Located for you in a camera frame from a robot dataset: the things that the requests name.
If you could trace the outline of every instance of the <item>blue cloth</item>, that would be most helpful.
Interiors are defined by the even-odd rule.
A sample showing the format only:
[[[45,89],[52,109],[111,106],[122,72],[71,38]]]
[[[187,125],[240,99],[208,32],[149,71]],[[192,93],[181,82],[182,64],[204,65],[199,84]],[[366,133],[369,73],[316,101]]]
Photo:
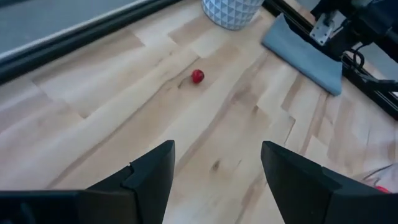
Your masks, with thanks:
[[[336,62],[290,30],[279,15],[262,44],[332,95],[341,93],[342,63]]]

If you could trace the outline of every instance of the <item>red object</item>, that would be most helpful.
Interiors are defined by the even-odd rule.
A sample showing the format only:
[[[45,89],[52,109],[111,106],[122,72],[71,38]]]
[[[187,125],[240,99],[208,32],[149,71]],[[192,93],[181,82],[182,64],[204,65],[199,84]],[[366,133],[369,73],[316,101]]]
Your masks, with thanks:
[[[205,74],[203,73],[203,71],[195,69],[192,72],[191,78],[194,84],[199,84],[205,78]]]
[[[385,189],[384,187],[376,186],[376,189],[380,190],[381,192],[391,194],[391,192],[389,190]]]

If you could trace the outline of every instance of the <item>white ceramic pot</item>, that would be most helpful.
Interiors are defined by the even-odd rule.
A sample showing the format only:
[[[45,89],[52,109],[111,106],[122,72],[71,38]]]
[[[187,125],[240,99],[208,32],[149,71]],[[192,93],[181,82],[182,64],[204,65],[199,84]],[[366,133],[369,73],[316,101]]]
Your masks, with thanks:
[[[239,30],[248,25],[264,0],[202,0],[203,10],[216,24]]]

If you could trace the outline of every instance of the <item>metal bracket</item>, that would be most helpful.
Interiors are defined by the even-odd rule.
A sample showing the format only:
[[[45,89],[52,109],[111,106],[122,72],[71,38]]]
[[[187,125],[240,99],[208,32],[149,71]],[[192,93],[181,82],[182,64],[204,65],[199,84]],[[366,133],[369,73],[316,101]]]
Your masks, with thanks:
[[[283,13],[286,21],[290,27],[297,35],[301,36],[309,44],[313,45],[316,49],[324,53],[325,55],[331,57],[333,54],[330,53],[330,49],[327,46],[318,45],[315,40],[313,40],[309,33],[313,29],[313,26],[309,21],[302,17],[295,9],[288,5],[284,0],[266,0],[262,3],[262,6],[266,8],[272,15],[278,16]],[[382,39],[382,42],[377,42],[378,46],[382,46],[381,49],[386,49],[386,46],[391,44],[391,39]],[[344,55],[343,58],[336,58],[334,60],[341,60],[343,62],[343,76],[347,78],[353,85],[355,85],[359,90],[361,90],[366,96],[377,103],[386,113],[391,115],[395,120],[398,120],[398,96],[391,92],[385,91],[375,91],[370,88],[363,78],[351,69],[356,63]],[[361,74],[365,74],[369,77],[373,77],[365,69],[361,69]]]
[[[334,15],[323,13],[311,30],[310,37],[319,45],[324,46],[335,28]]]

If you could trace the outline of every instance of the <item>wood grain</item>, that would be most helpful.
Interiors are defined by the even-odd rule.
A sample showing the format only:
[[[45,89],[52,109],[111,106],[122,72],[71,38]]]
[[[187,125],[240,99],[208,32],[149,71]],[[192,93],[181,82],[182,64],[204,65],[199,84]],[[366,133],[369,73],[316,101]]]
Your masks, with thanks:
[[[349,177],[396,162],[396,122],[345,78],[333,97],[264,48],[273,21],[261,9],[224,30],[186,0],[0,86],[0,189],[84,189],[174,139],[164,223],[283,223],[262,141]]]

